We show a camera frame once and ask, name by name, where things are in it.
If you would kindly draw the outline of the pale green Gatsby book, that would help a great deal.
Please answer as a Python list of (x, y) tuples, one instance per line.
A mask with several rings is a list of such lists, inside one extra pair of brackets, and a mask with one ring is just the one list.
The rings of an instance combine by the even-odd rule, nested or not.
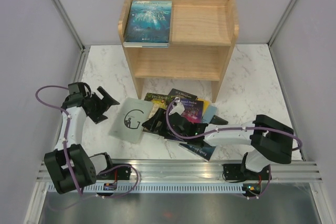
[(143, 132), (142, 124), (149, 118), (153, 103), (126, 98), (115, 118), (109, 135), (119, 140), (139, 143)]

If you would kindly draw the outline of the blue 20000 Leagues book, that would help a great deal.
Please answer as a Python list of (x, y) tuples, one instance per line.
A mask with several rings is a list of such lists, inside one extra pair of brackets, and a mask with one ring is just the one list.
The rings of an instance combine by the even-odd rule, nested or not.
[(172, 1), (132, 2), (124, 47), (167, 48), (170, 44)]

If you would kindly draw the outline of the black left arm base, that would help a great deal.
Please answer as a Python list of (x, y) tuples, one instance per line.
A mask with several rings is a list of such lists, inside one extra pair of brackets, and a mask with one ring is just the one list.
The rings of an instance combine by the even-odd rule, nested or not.
[(126, 164), (113, 164), (97, 174), (97, 180), (130, 180), (131, 167)]

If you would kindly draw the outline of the green Alice Wonderland book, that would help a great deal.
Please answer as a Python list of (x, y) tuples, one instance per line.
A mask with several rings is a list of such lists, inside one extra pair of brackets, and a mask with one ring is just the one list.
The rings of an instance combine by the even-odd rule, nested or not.
[(158, 109), (166, 110), (168, 104), (169, 96), (164, 94), (157, 94), (157, 93), (147, 93), (144, 100), (150, 101), (153, 103), (153, 108), (149, 114), (149, 119), (157, 112)]

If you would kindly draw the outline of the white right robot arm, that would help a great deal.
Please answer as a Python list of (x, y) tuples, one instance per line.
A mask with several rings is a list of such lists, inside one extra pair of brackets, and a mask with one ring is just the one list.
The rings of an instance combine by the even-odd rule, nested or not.
[(178, 113), (166, 115), (165, 109), (158, 109), (142, 126), (149, 133), (178, 141), (206, 161), (218, 146), (251, 146), (241, 163), (224, 165), (224, 179), (229, 182), (267, 179), (269, 165), (291, 163), (292, 128), (263, 114), (242, 125), (229, 125), (190, 122)]

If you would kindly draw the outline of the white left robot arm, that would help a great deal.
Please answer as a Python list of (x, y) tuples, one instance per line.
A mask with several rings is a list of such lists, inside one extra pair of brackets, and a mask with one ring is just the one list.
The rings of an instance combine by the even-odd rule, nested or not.
[[(60, 107), (48, 104), (39, 98), (39, 92), (46, 88), (61, 88), (68, 91), (68, 96)], [(95, 124), (101, 123), (108, 118), (104, 113), (111, 106), (120, 104), (103, 87), (97, 87), (97, 91), (102, 95), (101, 98), (91, 91), (87, 83), (74, 82), (67, 87), (44, 86), (35, 93), (40, 103), (60, 110), (62, 115), (59, 139), (54, 150), (44, 156), (49, 176), (59, 194), (76, 190), (82, 195), (86, 186), (96, 183), (97, 174), (103, 179), (110, 179), (114, 175), (115, 167), (107, 161), (99, 163), (96, 170), (81, 145), (86, 119), (91, 119)]]

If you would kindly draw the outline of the purple Robinson Crusoe book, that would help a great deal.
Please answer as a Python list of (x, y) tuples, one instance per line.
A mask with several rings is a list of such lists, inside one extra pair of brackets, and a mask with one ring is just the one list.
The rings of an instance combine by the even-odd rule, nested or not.
[(205, 129), (202, 121), (203, 102), (180, 98), (185, 110), (182, 115), (174, 113), (169, 115), (169, 123), (173, 130), (181, 136), (194, 136), (200, 134), (200, 129)]

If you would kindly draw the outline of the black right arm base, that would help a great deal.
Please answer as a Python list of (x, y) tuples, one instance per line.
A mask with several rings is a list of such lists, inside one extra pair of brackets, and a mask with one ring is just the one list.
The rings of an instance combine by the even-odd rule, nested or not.
[(268, 180), (270, 175), (269, 167), (264, 167), (261, 172), (252, 172), (242, 164), (223, 164), (222, 177), (227, 182), (238, 183), (248, 180)]

